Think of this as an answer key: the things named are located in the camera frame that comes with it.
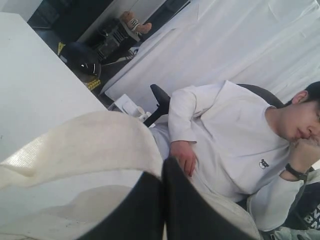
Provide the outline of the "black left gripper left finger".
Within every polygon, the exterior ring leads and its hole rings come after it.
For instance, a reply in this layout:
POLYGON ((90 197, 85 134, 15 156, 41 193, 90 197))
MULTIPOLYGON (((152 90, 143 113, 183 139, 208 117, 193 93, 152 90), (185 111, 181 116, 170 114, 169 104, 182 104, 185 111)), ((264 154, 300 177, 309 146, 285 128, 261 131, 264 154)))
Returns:
POLYGON ((164 234, 162 182, 143 172, 129 194, 80 240, 161 240, 164 234))

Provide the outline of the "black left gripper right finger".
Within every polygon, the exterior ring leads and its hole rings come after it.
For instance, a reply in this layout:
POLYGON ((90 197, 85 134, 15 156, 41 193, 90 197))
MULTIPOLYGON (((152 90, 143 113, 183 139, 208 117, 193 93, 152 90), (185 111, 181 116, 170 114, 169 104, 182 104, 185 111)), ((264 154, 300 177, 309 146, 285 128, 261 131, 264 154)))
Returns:
POLYGON ((218 194, 199 192, 173 157, 162 166, 169 240, 258 240, 248 212, 218 194))

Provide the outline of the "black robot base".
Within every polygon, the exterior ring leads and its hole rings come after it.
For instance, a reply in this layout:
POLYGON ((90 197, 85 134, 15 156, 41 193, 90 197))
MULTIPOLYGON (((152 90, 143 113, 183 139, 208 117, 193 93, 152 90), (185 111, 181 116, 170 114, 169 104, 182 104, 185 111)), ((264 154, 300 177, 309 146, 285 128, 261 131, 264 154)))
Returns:
POLYGON ((101 84, 102 65, 98 55, 84 43, 59 42, 57 56, 90 91, 101 84))

